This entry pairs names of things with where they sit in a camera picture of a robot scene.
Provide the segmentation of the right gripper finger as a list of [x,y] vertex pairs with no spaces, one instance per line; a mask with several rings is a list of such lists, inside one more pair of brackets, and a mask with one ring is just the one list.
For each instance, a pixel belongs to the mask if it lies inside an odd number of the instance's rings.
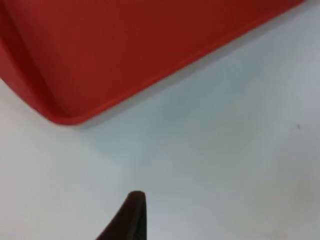
[[147,201],[142,191],[130,192],[96,238],[97,240],[147,240]]

